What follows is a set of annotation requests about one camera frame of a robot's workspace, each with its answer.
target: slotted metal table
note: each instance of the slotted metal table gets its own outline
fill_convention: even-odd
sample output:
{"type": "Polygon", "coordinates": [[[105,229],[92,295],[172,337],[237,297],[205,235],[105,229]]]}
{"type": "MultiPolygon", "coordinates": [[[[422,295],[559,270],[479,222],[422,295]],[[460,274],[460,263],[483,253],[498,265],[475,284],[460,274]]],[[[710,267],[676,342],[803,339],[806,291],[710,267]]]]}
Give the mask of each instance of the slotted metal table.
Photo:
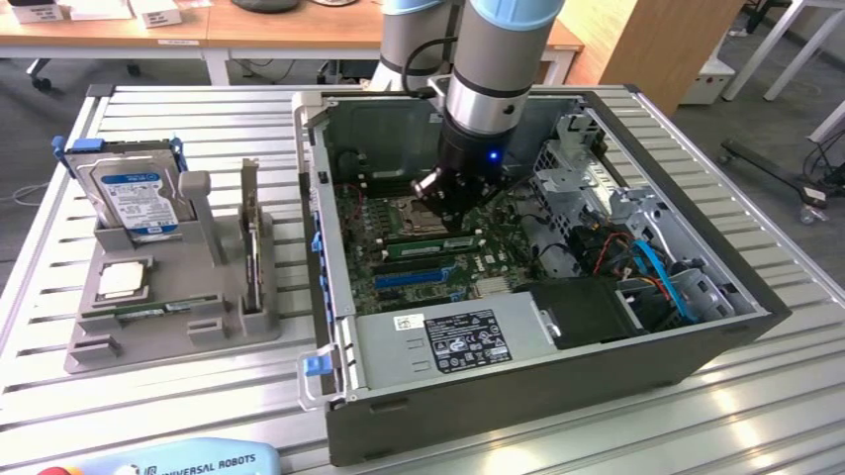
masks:
{"type": "MultiPolygon", "coordinates": [[[[240,161],[259,158],[283,336],[200,356],[65,374],[93,213],[57,168],[0,299],[0,472],[32,474],[73,458],[200,435],[271,443],[284,472],[303,474],[845,470],[842,290],[648,100],[614,86],[594,90],[793,316],[676,386],[353,467],[328,465],[323,414],[303,412],[296,400],[295,359],[313,347],[313,330],[291,96],[307,88],[133,86],[85,99],[70,139],[176,134],[188,167],[211,172],[216,215],[235,213],[240,161]]],[[[643,180],[612,143],[608,157],[627,181],[643,180]]]]}

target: gray 3d-printed holder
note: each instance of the gray 3d-printed holder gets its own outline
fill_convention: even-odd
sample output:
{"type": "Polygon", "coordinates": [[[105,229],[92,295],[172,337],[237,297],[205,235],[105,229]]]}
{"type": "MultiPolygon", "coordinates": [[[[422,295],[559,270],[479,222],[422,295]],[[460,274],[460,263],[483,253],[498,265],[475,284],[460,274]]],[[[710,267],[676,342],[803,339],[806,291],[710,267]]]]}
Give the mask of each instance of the gray 3d-printed holder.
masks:
{"type": "Polygon", "coordinates": [[[69,373],[257,343],[280,335],[272,218],[263,214],[261,310],[244,311],[247,256],[240,216],[211,217],[207,172],[184,172],[180,192],[196,221],[181,238],[136,245],[125,229],[97,229],[97,244],[66,349],[69,373]],[[97,295],[102,269],[139,262],[144,279],[132,295],[97,295]]]}

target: robotic arm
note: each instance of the robotic arm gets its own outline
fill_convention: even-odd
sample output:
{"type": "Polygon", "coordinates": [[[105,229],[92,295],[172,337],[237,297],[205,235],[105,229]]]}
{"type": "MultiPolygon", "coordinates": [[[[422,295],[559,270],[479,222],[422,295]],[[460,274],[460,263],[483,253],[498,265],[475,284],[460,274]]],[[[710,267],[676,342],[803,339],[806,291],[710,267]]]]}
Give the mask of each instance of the robotic arm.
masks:
{"type": "MultiPolygon", "coordinates": [[[[416,84],[438,74],[447,60],[443,46],[427,49],[412,64],[404,62],[420,45],[450,36],[454,5],[442,0],[384,3],[380,70],[400,74],[405,68],[416,84]]],[[[467,0],[462,9],[436,165],[412,184],[450,230],[507,186],[502,161],[562,5],[563,0],[467,0]]]]}

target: floor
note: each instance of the floor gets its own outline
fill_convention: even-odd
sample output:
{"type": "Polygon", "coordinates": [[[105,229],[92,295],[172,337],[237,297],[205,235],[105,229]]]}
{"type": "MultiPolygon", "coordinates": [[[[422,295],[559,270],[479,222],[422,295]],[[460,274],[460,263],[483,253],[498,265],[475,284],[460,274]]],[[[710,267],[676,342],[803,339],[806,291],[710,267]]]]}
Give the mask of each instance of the floor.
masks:
{"type": "MultiPolygon", "coordinates": [[[[767,29],[761,26],[754,36],[729,39],[721,53],[725,62],[741,67],[766,33],[767,29]]],[[[801,170],[802,158],[811,150],[805,136],[845,99],[845,71],[818,58],[811,60],[778,100],[766,102],[762,98],[766,88],[798,50],[797,45],[779,42],[733,102],[719,101],[713,106],[683,107],[676,111],[675,123],[709,156],[719,154],[722,140],[734,138],[786,169],[801,170]]],[[[199,61],[144,60],[140,65],[141,76],[130,77],[121,61],[56,60],[44,70],[56,91],[42,94],[32,88],[24,75],[28,62],[0,60],[0,111],[4,112],[0,114],[0,131],[5,139],[0,148],[4,164],[0,176],[0,289],[5,286],[37,210],[13,204],[5,197],[20,187],[49,179],[56,166],[49,149],[50,137],[69,131],[86,85],[207,84],[199,61]]],[[[256,64],[253,68],[277,79],[285,74],[288,65],[288,61],[275,61],[269,66],[256,64]]],[[[281,84],[312,83],[319,65],[319,61],[297,61],[281,84]]],[[[240,67],[229,64],[235,84],[267,83],[260,77],[240,77],[240,72],[240,67]]],[[[843,161],[843,149],[842,144],[833,149],[831,157],[837,162],[843,161]]],[[[845,249],[835,245],[845,226],[845,202],[833,203],[826,212],[830,218],[826,223],[807,227],[797,220],[798,201],[789,188],[742,162],[731,162],[725,171],[822,269],[845,285],[845,249]]],[[[34,201],[38,198],[40,194],[28,197],[34,201]]]]}

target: blue hard drive label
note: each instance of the blue hard drive label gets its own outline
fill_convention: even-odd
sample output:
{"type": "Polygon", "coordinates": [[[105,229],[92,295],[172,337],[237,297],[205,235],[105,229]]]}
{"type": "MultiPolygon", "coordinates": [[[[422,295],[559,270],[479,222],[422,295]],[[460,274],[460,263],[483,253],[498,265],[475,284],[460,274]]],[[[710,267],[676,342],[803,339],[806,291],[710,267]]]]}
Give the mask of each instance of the blue hard drive label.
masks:
{"type": "Polygon", "coordinates": [[[503,363],[512,359],[492,310],[424,321],[424,332],[440,373],[503,363]]]}
{"type": "Polygon", "coordinates": [[[126,230],[140,235],[173,231],[179,225],[171,200],[161,196],[159,173],[126,173],[100,178],[104,195],[126,230]]]}

